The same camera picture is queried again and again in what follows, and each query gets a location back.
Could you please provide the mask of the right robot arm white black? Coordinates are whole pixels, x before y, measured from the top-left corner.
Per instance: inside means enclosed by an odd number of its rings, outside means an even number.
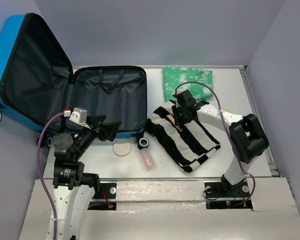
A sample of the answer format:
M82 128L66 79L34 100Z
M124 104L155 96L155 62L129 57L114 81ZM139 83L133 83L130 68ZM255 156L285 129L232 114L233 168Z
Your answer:
M175 104L171 108L177 125L197 120L226 133L234 157L220 182L206 189L203 196L210 201L233 197L242 188L254 161L269 147L268 138L258 118L252 113L242 116L222 111L211 104Z

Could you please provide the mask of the blue hard-shell suitcase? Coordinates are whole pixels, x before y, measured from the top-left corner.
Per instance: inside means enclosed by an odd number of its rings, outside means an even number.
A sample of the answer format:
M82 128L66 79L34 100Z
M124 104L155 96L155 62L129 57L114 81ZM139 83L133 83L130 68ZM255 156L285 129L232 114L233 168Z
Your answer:
M3 116L36 131L73 108L104 123L120 122L118 138L144 132L147 74L139 66L74 70L55 35L36 13L12 15L0 32L0 121Z

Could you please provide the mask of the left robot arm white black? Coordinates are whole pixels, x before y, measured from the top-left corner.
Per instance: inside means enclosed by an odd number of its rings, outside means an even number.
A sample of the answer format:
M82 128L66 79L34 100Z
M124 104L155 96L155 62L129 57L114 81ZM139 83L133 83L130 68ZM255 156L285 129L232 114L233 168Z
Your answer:
M85 173L80 158L95 139L112 142L121 122L104 123L105 115L81 117L69 110L56 117L73 119L82 129L76 135L58 134L53 141L53 195L49 198L52 213L46 239L78 240L90 201L101 191L99 175Z

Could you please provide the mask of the green tie-dye shorts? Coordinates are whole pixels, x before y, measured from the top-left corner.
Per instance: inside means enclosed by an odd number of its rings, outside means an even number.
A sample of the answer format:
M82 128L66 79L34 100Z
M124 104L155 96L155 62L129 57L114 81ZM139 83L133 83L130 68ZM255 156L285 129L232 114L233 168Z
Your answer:
M185 82L200 82L213 88L213 71L205 68L165 66L163 72L164 99L174 100L175 88ZM200 84L187 83L178 88L178 92L189 90L197 101L207 101L213 97L213 93Z

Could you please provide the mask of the black and white striped garment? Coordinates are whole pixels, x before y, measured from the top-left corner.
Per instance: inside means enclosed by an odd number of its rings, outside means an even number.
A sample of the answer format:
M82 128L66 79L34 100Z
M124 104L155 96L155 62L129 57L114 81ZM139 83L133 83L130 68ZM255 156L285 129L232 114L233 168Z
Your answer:
M221 143L198 121L177 125L168 100L147 119L145 130L155 137L165 152L184 172L191 173L211 158Z

